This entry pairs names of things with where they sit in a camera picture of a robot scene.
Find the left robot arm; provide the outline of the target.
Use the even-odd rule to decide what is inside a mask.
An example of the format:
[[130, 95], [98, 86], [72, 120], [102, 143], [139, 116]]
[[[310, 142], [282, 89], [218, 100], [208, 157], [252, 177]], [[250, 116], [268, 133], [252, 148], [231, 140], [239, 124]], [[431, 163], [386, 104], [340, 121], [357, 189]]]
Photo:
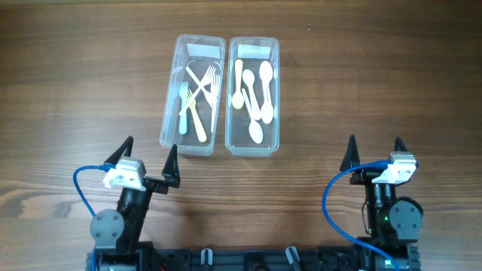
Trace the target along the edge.
[[122, 187], [115, 209], [96, 213], [90, 224], [94, 248], [86, 260], [87, 270], [168, 270], [168, 263], [153, 242], [139, 240], [154, 193], [167, 194], [178, 188], [178, 148], [172, 145], [161, 178], [146, 175], [142, 160], [131, 156], [133, 137], [124, 143], [99, 167], [107, 174], [104, 185]]

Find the yellow plastic spoon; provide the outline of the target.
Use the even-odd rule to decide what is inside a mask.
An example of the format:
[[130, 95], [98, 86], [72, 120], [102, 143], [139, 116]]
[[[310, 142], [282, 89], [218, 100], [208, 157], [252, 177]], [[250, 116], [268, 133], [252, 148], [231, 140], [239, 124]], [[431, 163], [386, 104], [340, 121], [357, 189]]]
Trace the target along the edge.
[[241, 109], [244, 105], [244, 98], [241, 91], [242, 73], [243, 73], [243, 61], [241, 59], [237, 59], [234, 62], [235, 91], [234, 91], [234, 94], [232, 95], [232, 106], [235, 109]]

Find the yellow plastic fork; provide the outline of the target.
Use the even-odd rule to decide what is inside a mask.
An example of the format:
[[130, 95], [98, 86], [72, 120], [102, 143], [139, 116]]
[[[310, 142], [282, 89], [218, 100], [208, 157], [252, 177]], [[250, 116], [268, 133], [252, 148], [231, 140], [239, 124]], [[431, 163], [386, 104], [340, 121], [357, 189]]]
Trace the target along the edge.
[[203, 128], [200, 117], [197, 113], [196, 100], [193, 100], [190, 103], [189, 109], [191, 110], [192, 118], [193, 118], [193, 121], [194, 121], [194, 127], [195, 127], [196, 134], [197, 134], [197, 138], [198, 138], [199, 142], [205, 142], [207, 140], [207, 135], [206, 135], [206, 132]]

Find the slim white fork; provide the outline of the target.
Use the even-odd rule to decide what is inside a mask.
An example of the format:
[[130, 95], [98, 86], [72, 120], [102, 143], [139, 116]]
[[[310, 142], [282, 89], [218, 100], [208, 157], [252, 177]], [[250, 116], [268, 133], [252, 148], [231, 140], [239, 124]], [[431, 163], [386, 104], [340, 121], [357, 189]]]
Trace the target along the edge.
[[187, 100], [187, 104], [184, 108], [181, 109], [181, 111], [186, 111], [187, 108], [189, 107], [190, 103], [196, 99], [196, 96], [197, 94], [201, 91], [201, 90], [205, 90], [205, 86], [207, 84], [210, 84], [212, 82], [212, 78], [214, 77], [215, 75], [215, 67], [210, 65], [207, 70], [206, 70], [206, 73], [204, 74], [203, 78], [198, 82], [198, 88], [196, 89], [196, 91], [194, 93], [191, 94], [191, 96], [188, 98]]

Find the white spoon diagonal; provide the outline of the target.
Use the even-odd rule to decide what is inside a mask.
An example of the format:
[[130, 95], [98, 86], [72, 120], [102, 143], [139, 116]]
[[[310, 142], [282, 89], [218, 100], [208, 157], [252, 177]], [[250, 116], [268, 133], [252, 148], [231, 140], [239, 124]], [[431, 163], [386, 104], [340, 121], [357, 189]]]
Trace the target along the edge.
[[264, 89], [264, 98], [271, 102], [270, 91], [269, 91], [269, 84], [273, 79], [273, 68], [268, 61], [263, 61], [260, 64], [259, 68], [259, 76], [262, 81], [263, 89]]

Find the thin bent white fork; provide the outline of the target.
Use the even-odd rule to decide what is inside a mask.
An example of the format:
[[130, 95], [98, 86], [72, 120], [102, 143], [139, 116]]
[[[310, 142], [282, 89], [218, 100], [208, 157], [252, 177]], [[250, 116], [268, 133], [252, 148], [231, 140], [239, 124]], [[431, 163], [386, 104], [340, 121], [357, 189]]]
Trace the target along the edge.
[[201, 80], [198, 79], [198, 77], [193, 73], [193, 71], [188, 66], [185, 67], [185, 70], [191, 76], [194, 82], [198, 85], [198, 90], [203, 91], [204, 96], [206, 97], [206, 101], [211, 105], [211, 107], [213, 107], [214, 102], [212, 101], [212, 94], [206, 90], [205, 86], [212, 83], [212, 79], [216, 71], [215, 67], [210, 65], [207, 68], [206, 73], [204, 74]]

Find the white fork thick handle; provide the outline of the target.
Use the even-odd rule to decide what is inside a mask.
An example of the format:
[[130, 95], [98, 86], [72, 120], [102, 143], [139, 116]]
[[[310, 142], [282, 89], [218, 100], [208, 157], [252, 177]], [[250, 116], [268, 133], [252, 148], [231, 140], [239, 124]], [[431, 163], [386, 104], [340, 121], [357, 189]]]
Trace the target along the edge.
[[[188, 99], [188, 82], [183, 81], [180, 88], [179, 88], [179, 96], [182, 100], [182, 108], [184, 108], [187, 104]], [[188, 131], [187, 125], [187, 115], [185, 111], [180, 111], [179, 113], [179, 125], [178, 125], [178, 132], [181, 135], [185, 135]]]

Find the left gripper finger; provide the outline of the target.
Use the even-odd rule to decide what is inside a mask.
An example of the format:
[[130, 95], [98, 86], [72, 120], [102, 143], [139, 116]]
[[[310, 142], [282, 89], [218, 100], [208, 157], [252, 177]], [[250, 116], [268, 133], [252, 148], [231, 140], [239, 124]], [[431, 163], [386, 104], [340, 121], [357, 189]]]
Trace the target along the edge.
[[172, 145], [161, 174], [167, 186], [174, 188], [180, 187], [181, 177], [178, 168], [177, 144]]
[[116, 165], [122, 157], [130, 157], [133, 149], [133, 137], [130, 135], [122, 145], [104, 162], [105, 165]]

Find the white spoon thin handle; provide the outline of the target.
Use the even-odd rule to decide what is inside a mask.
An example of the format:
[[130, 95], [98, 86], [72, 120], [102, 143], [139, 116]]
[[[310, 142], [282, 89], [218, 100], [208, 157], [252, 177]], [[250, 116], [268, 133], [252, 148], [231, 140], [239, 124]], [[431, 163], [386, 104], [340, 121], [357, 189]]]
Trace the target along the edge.
[[263, 141], [263, 130], [261, 125], [254, 119], [254, 114], [252, 112], [251, 103], [248, 98], [248, 94], [244, 88], [242, 88], [242, 95], [244, 98], [244, 102], [246, 104], [247, 111], [250, 117], [250, 124], [249, 124], [249, 135], [251, 136], [252, 140], [256, 144], [260, 144]]

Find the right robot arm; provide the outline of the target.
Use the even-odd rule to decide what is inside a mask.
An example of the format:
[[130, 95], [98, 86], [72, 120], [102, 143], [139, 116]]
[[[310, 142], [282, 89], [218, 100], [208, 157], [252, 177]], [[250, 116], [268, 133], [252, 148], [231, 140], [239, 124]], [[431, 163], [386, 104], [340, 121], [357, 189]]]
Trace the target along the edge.
[[357, 169], [350, 184], [365, 187], [362, 211], [365, 242], [387, 253], [386, 258], [368, 248], [354, 245], [348, 255], [352, 270], [420, 270], [418, 248], [419, 230], [423, 224], [422, 206], [406, 196], [397, 196], [396, 187], [408, 183], [418, 168], [415, 156], [407, 150], [401, 138], [395, 139], [395, 150], [390, 153], [385, 168]]

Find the cream spoon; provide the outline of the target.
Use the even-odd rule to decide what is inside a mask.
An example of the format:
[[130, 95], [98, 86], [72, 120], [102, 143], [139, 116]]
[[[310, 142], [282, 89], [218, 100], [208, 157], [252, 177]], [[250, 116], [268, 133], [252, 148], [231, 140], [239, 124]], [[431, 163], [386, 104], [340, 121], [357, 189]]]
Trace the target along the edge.
[[265, 124], [269, 124], [273, 119], [273, 106], [271, 103], [268, 83], [263, 83], [263, 91], [264, 91], [264, 103], [261, 106], [261, 119]]

